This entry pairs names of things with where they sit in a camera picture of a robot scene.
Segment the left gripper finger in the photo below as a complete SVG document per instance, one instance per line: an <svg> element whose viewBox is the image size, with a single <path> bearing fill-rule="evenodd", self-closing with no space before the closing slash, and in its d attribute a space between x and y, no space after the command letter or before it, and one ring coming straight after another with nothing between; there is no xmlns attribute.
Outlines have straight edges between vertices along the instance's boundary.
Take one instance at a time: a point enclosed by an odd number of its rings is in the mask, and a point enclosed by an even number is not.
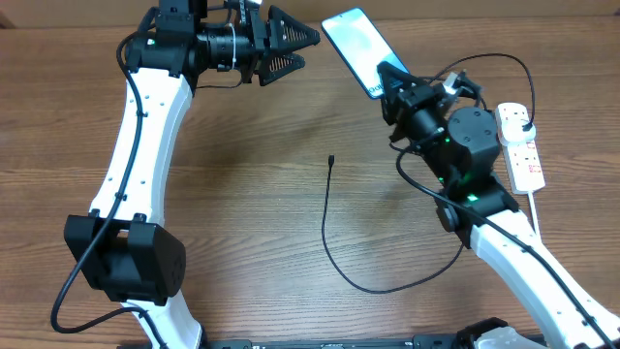
<svg viewBox="0 0 620 349"><path fill-rule="evenodd" d="M268 10L269 47L273 51L297 51L317 45L317 30L303 24L276 6Z"/></svg>
<svg viewBox="0 0 620 349"><path fill-rule="evenodd" d="M304 67L304 58L295 53L268 56L261 61L261 65L258 69L260 86L267 86Z"/></svg>

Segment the blue Samsung Galaxy smartphone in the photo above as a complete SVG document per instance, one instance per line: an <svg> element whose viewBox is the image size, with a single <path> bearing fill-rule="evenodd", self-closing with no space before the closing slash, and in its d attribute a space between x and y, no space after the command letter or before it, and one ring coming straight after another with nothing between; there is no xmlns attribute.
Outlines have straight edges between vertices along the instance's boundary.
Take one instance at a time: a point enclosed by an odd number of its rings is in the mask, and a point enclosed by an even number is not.
<svg viewBox="0 0 620 349"><path fill-rule="evenodd" d="M321 26L369 98L379 99L384 95L378 74L380 63L387 62L408 73L363 9L352 8L329 17L321 22Z"/></svg>

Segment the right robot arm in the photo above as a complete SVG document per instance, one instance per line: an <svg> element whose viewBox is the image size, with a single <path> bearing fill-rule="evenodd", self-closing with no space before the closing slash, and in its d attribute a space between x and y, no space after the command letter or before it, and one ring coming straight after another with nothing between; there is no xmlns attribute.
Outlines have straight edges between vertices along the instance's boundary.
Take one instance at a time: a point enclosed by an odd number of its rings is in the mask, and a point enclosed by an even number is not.
<svg viewBox="0 0 620 349"><path fill-rule="evenodd" d="M382 112L391 139L409 140L442 185L429 195L446 231L490 265L532 316L552 348L616 348L619 318L592 298L534 232L527 215L493 171L500 154L494 115L465 73L432 84L388 62L377 67Z"/></svg>

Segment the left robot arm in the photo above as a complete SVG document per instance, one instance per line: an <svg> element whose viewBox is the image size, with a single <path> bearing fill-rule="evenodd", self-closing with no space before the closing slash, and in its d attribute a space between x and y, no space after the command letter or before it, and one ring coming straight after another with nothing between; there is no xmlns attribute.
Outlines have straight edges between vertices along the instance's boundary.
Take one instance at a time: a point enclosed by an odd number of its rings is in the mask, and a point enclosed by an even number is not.
<svg viewBox="0 0 620 349"><path fill-rule="evenodd" d="M200 75L237 71L268 85L301 69L300 51L317 30L277 7L226 1L227 18L207 21L204 1L167 0L150 8L123 39L116 60L126 83L124 115L104 181L86 215L71 215L64 239L89 286L131 313L151 348L204 348L181 285L184 244L165 227L164 196L175 140Z"/></svg>

